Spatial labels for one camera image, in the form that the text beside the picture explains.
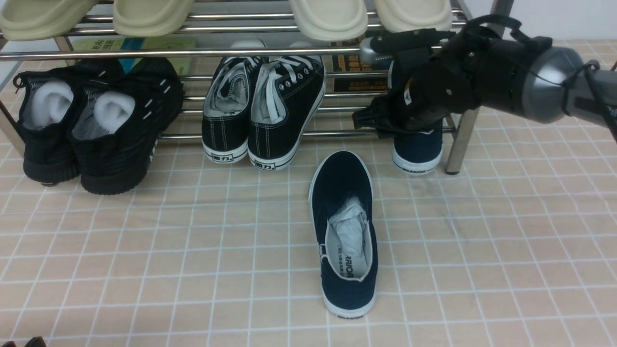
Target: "robotic arm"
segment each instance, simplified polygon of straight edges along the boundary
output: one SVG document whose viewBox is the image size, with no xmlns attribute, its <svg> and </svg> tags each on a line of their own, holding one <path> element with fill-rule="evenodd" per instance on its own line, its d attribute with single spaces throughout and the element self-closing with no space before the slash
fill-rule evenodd
<svg viewBox="0 0 617 347">
<path fill-rule="evenodd" d="M 501 39 L 482 26 L 487 23 L 510 28 L 515 40 Z M 487 15 L 456 34 L 422 29 L 364 40 L 360 57 L 369 64 L 395 57 L 404 66 L 412 50 L 443 45 L 410 69 L 404 84 L 355 112 L 355 127 L 389 137 L 487 106 L 539 123 L 577 117 L 608 128 L 617 141 L 617 72 L 599 70 L 597 61 L 585 64 L 576 51 L 553 47 L 551 38 L 530 38 L 520 27 L 515 19 Z"/>
</svg>

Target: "book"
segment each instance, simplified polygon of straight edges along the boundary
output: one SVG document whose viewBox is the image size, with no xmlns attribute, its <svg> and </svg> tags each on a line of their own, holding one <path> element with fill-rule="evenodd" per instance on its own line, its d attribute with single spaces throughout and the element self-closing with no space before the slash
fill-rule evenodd
<svg viewBox="0 0 617 347">
<path fill-rule="evenodd" d="M 79 40 L 73 43 L 76 51 L 134 51 L 140 49 L 192 49 L 197 39 L 186 36 L 162 36 L 156 38 L 101 38 Z M 188 75 L 192 58 L 167 58 L 179 76 Z M 119 59 L 125 72 L 129 72 L 140 58 Z"/>
</svg>

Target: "shoe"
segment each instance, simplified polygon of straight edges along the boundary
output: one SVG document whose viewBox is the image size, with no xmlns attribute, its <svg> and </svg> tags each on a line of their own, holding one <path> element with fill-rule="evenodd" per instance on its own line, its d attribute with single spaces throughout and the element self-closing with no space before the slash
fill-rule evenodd
<svg viewBox="0 0 617 347">
<path fill-rule="evenodd" d="M 164 36 L 182 27 L 195 0 L 115 0 L 114 30 L 135 37 Z"/>
<path fill-rule="evenodd" d="M 242 41 L 232 48 L 265 48 L 261 41 Z M 267 57 L 221 59 L 204 103 L 202 142 L 208 158 L 231 164 L 249 150 L 251 104 L 261 66 Z"/>
<path fill-rule="evenodd" d="M 285 56 L 262 66 L 249 128 L 249 158 L 255 167 L 274 171 L 289 165 L 325 91 L 321 57 Z"/>
<path fill-rule="evenodd" d="M 403 71 L 397 62 L 390 64 L 388 88 L 405 83 L 410 72 Z M 397 135 L 392 146 L 392 161 L 409 175 L 425 175 L 433 171 L 443 155 L 444 126 L 440 120 L 421 132 Z"/>
<path fill-rule="evenodd" d="M 366 31 L 364 0 L 289 0 L 298 29 L 314 40 L 343 41 Z"/>
<path fill-rule="evenodd" d="M 162 132 L 181 111 L 184 91 L 165 58 L 144 58 L 126 77 L 84 84 L 88 103 L 69 139 L 81 185 L 94 194 L 121 194 L 146 176 Z"/>
<path fill-rule="evenodd" d="M 4 38 L 43 40 L 60 36 L 77 23 L 99 0 L 8 0 L 0 13 Z"/>
<path fill-rule="evenodd" d="M 378 267 L 373 186 L 362 160 L 347 151 L 328 156 L 315 172 L 308 203 L 326 308 L 340 318 L 360 318 L 375 303 Z"/>
<path fill-rule="evenodd" d="M 393 33 L 435 28 L 452 28 L 450 0 L 375 0 L 379 20 Z"/>
<path fill-rule="evenodd" d="M 81 83 L 122 76 L 122 65 L 116 59 L 83 59 L 73 66 L 15 76 L 13 84 L 25 88 L 17 131 L 25 143 L 23 172 L 28 178 L 51 186 L 79 176 L 67 131 L 86 106 Z"/>
</svg>

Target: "white wall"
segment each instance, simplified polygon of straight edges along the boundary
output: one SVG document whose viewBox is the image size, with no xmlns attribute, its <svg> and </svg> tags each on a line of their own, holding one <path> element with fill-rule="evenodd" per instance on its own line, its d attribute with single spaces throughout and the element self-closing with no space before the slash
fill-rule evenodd
<svg viewBox="0 0 617 347">
<path fill-rule="evenodd" d="M 466 0 L 474 16 L 489 13 L 492 0 Z M 556 40 L 617 39 L 615 0 L 515 0 L 511 16 L 530 36 Z"/>
</svg>

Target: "rack leg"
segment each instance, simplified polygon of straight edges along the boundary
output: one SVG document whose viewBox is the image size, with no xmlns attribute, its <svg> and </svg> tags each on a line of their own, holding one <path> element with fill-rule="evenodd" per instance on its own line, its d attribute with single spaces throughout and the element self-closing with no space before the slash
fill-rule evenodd
<svg viewBox="0 0 617 347">
<path fill-rule="evenodd" d="M 471 133 L 473 132 L 473 127 L 476 124 L 479 111 L 480 109 L 478 108 L 467 111 L 461 115 L 461 119 L 458 122 L 457 131 L 453 133 L 454 142 L 452 143 L 448 163 L 445 166 L 445 172 L 448 175 L 456 175 L 461 171 L 463 159 L 465 158 L 465 152 L 467 152 L 467 145 L 471 139 Z"/>
<path fill-rule="evenodd" d="M 73 44 L 66 36 L 58 36 L 54 38 L 54 41 L 56 42 L 56 45 L 58 46 L 58 49 L 60 49 L 61 52 L 74 51 Z M 75 65 L 77 61 L 73 59 L 69 59 L 69 60 L 66 60 L 65 62 L 67 63 L 67 65 L 70 66 L 70 65 Z"/>
<path fill-rule="evenodd" d="M 493 0 L 491 14 L 510 15 L 510 12 L 512 12 L 512 5 L 514 5 L 514 0 Z M 488 27 L 495 30 L 499 36 L 503 36 L 505 31 L 504 27 L 495 24 L 489 24 Z"/>
<path fill-rule="evenodd" d="M 17 128 L 15 127 L 15 120 L 13 116 L 10 115 L 9 110 L 6 109 L 2 101 L 0 101 L 0 112 L 2 116 L 0 116 L 0 131 L 9 139 L 10 143 L 15 147 L 15 150 L 23 157 L 23 153 L 25 152 L 26 145 L 23 142 L 23 139 L 17 133 Z"/>
</svg>

